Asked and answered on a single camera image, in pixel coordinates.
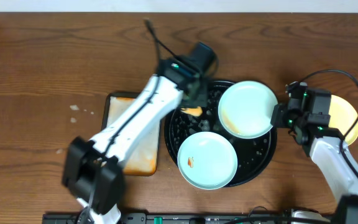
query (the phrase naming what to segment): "food residue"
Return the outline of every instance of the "food residue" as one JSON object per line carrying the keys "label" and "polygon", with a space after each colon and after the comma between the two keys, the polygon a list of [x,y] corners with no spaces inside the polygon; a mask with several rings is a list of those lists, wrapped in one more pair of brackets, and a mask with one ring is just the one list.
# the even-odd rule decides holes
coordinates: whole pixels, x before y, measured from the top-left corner
{"label": "food residue", "polygon": [[58,149],[58,150],[56,151],[56,154],[61,154],[63,151],[64,151],[64,149]]}
{"label": "food residue", "polygon": [[134,101],[135,98],[126,98],[126,97],[116,97],[117,100],[121,101]]}
{"label": "food residue", "polygon": [[190,166],[190,168],[194,167],[194,158],[193,157],[189,157],[189,159],[187,160],[187,165]]}
{"label": "food residue", "polygon": [[232,132],[240,134],[240,130],[238,130],[238,128],[236,127],[236,125],[229,120],[229,118],[227,117],[227,114],[223,111],[222,113],[222,119],[223,119],[223,123],[226,125],[227,128],[229,128]]}
{"label": "food residue", "polygon": [[70,109],[72,109],[72,110],[80,110],[77,105],[70,105]]}

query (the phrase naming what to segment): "white debris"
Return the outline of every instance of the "white debris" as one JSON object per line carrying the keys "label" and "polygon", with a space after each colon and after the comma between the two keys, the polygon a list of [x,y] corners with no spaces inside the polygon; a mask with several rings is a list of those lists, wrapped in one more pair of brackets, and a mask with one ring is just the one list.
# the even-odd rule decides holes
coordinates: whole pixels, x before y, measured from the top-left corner
{"label": "white debris", "polygon": [[58,149],[58,150],[56,151],[56,154],[61,154],[63,151],[64,151],[63,149]]}
{"label": "white debris", "polygon": [[70,105],[70,109],[72,109],[72,110],[80,110],[80,108],[77,105]]}

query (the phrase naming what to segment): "food crumb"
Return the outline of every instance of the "food crumb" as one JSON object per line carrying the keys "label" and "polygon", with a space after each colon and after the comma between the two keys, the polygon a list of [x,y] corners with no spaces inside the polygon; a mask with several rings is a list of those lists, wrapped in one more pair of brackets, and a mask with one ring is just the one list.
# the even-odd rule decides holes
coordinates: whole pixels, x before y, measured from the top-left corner
{"label": "food crumb", "polygon": [[187,160],[187,165],[190,166],[190,168],[193,168],[194,166],[194,158],[193,157],[189,157],[189,159]]}
{"label": "food crumb", "polygon": [[70,109],[72,109],[72,110],[80,110],[80,108],[77,105],[70,105]]}
{"label": "food crumb", "polygon": [[64,150],[63,149],[58,149],[56,150],[56,154],[61,154]]}

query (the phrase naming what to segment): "black round tray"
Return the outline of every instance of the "black round tray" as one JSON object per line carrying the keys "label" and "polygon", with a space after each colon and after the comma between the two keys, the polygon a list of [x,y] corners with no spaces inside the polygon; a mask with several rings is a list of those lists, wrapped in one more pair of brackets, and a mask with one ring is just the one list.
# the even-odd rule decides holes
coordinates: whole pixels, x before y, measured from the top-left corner
{"label": "black round tray", "polygon": [[272,160],[276,143],[277,130],[255,139],[240,139],[229,134],[218,118],[218,104],[223,94],[234,82],[215,80],[209,83],[208,105],[203,108],[200,117],[182,113],[176,109],[165,118],[165,144],[172,160],[178,165],[178,151],[183,141],[200,131],[211,131],[225,137],[234,147],[238,159],[235,176],[225,187],[244,184],[258,176]]}

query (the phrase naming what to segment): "wooden table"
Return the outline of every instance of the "wooden table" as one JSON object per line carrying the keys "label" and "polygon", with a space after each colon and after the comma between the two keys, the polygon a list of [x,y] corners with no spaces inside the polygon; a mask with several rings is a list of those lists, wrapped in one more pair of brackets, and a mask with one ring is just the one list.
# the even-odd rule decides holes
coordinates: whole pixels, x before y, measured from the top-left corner
{"label": "wooden table", "polygon": [[[282,101],[285,84],[316,70],[343,69],[358,79],[358,14],[0,13],[0,223],[40,223],[45,212],[80,209],[60,183],[60,149],[100,130],[108,93],[143,89],[156,66],[144,17],[174,52],[203,41],[219,55],[216,77],[260,80]],[[358,110],[357,89],[346,77],[320,75],[309,84]],[[351,151],[358,161],[358,140]],[[161,138],[157,172],[128,177],[127,186],[121,208],[153,213],[336,207],[322,173],[287,130],[278,131],[271,163],[247,184],[192,187]]]}

